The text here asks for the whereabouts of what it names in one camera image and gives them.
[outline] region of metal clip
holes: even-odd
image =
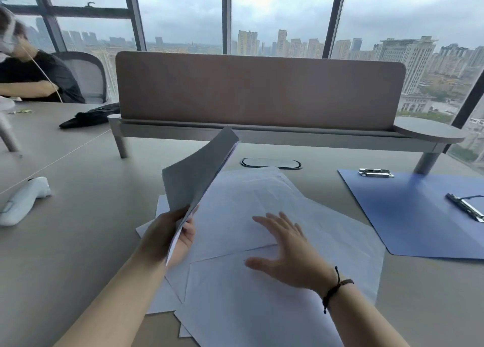
[[[361,176],[372,176],[375,178],[393,178],[394,175],[386,169],[359,169]]]
[[[472,217],[477,222],[484,222],[484,215],[464,200],[464,199],[471,199],[471,198],[484,198],[484,196],[471,196],[471,197],[459,198],[453,194],[447,193],[445,194],[445,197],[449,199],[452,203],[454,203],[457,207],[462,209],[465,213],[467,213],[470,217]]]

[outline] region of gray desk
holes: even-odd
[[[26,114],[7,115],[20,143],[22,157],[7,150],[0,139],[0,193],[36,171],[60,159],[72,150],[109,130],[108,124],[59,132],[59,124],[79,111],[99,105],[22,103],[16,110],[32,109]]]
[[[126,160],[119,159],[113,137],[102,135],[42,169],[36,175],[49,179],[53,196],[37,202],[17,227],[0,229],[0,345],[51,346],[138,244],[134,229],[153,218],[164,193],[161,169],[204,144],[130,141],[133,155]],[[238,162],[247,156],[300,160],[304,169],[286,175],[304,195],[368,224],[336,169],[411,172],[420,155],[241,144],[227,169],[241,169]],[[446,155],[433,173],[477,176]],[[0,194],[0,203],[14,189]],[[377,307],[413,347],[481,345],[482,285],[482,262],[387,253]],[[178,327],[172,313],[145,317],[133,345],[196,346],[178,339]]]

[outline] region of mesh chair back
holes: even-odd
[[[103,104],[107,101],[106,73],[98,58],[80,51],[52,54],[62,59],[71,70],[87,104]]]

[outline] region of bracelet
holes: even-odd
[[[335,287],[333,287],[332,289],[330,289],[328,291],[328,293],[326,294],[325,297],[323,297],[323,306],[324,306],[324,311],[323,313],[326,313],[326,309],[328,308],[328,303],[330,301],[330,298],[332,296],[334,296],[334,294],[336,294],[336,292],[338,291],[338,289],[341,287],[341,286],[344,286],[344,285],[347,285],[348,283],[353,283],[353,280],[348,278],[347,280],[344,280],[343,282],[341,281],[341,279],[339,278],[339,272],[338,272],[338,267],[335,267],[335,271],[336,271],[336,274],[338,275],[338,283],[336,284]]]

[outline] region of hand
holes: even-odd
[[[149,226],[144,234],[137,252],[149,260],[164,261],[168,255],[171,240],[175,235],[176,222],[184,217],[188,206],[179,210],[162,213]],[[190,250],[193,240],[195,239],[195,224],[193,215],[197,212],[198,206],[194,209],[192,215],[184,223],[182,232],[173,250],[170,262],[167,268],[178,265]]]
[[[298,224],[293,225],[282,212],[279,217],[271,213],[266,216],[253,217],[253,220],[274,235],[279,245],[279,258],[249,258],[245,265],[293,287],[321,292],[322,289],[329,290],[335,286],[335,270],[311,246],[301,227]]]

